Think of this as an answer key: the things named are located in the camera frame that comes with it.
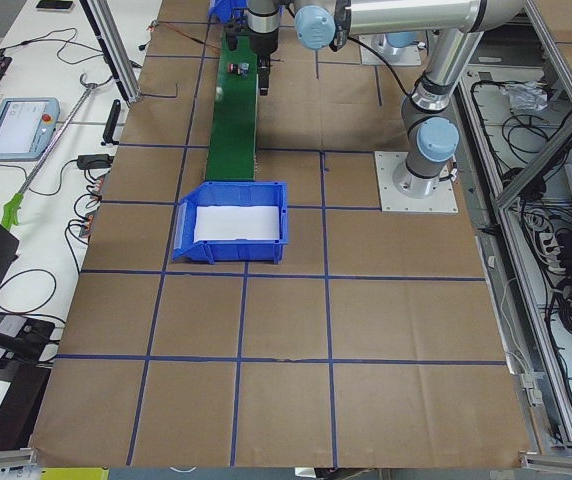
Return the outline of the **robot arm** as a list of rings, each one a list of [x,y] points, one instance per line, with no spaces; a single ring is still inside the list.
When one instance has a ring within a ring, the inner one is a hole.
[[[419,66],[422,63],[417,31],[360,35],[359,39],[391,66]]]
[[[515,17],[521,1],[296,1],[295,29],[309,50],[341,49],[353,34],[436,30],[429,61],[402,104],[410,149],[393,173],[396,189],[410,197],[432,195],[453,159],[459,133],[442,113],[483,33]]]

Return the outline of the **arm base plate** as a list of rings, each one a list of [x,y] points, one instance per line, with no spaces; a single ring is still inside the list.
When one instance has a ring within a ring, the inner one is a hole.
[[[375,151],[381,210],[403,214],[457,214],[453,181],[447,167],[434,179],[415,177],[406,152]]]
[[[422,64],[420,52],[425,42],[414,37],[410,43],[403,47],[389,44],[385,34],[360,35],[358,39],[376,53],[379,53],[391,66],[419,66]]]

